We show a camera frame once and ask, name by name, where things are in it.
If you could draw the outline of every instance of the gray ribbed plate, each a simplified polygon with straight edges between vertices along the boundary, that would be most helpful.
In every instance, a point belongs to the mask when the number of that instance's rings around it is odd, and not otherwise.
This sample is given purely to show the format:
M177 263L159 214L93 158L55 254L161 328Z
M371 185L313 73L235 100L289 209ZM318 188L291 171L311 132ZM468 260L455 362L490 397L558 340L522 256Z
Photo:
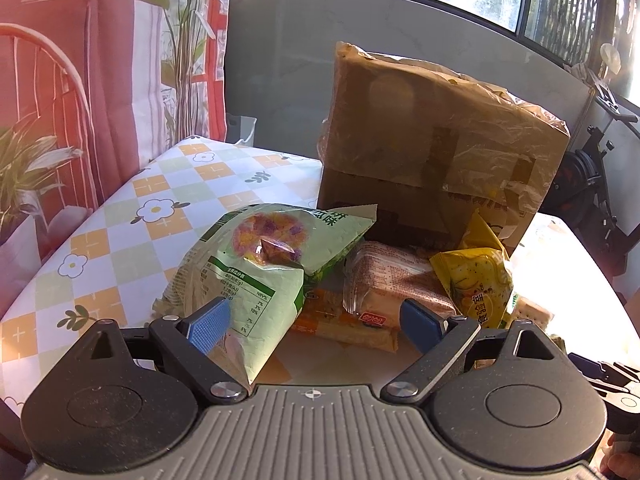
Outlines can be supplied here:
M597 479L584 464L536 480ZM28 480L518 479L465 463L420 412L377 400L367 386L258 386L213 406L176 449L122 473L86 476L41 466Z

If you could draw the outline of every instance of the red label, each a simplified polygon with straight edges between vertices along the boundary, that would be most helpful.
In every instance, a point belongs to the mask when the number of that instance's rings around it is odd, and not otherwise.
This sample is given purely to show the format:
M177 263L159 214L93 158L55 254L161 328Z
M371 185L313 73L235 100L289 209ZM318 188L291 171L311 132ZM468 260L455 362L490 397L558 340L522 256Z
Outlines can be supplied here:
M386 317L372 314L371 312L363 312L359 319L363 323L376 326L383 326L386 321Z

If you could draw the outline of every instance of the green snack bag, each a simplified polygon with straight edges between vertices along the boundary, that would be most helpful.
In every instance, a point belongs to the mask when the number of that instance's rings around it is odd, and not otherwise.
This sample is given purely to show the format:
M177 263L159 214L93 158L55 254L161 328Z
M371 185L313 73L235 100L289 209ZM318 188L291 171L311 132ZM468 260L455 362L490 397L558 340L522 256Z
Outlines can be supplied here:
M158 316L191 315L217 296L231 326L208 356L251 390L311 290L375 219L340 210L260 204L225 214L185 255Z

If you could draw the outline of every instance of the human hand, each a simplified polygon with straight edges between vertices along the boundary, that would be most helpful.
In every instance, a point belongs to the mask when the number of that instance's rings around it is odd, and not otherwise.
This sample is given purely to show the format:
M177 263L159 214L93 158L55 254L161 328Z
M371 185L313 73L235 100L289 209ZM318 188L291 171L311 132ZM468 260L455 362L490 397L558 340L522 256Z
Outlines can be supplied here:
M612 446L615 439L615 434L609 437L607 442L609 447L604 450L604 457L600 462L600 472L605 476L610 476L613 473L626 480L640 480L640 456L631 453L613 454Z

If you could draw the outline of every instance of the checkered tablecloth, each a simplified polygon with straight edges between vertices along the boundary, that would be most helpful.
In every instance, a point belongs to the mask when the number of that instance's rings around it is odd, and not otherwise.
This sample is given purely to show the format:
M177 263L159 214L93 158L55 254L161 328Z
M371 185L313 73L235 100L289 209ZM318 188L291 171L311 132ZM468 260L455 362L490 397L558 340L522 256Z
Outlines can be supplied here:
M318 160L209 139L181 142L95 212L24 289L0 323L0 397L20 413L38 382L95 319L143 326L186 251L225 212L258 202L315 206ZM572 232L537 214L514 252L516 290L555 314L569 351L640 365L640 340ZM257 383L379 389L418 357L289 332Z

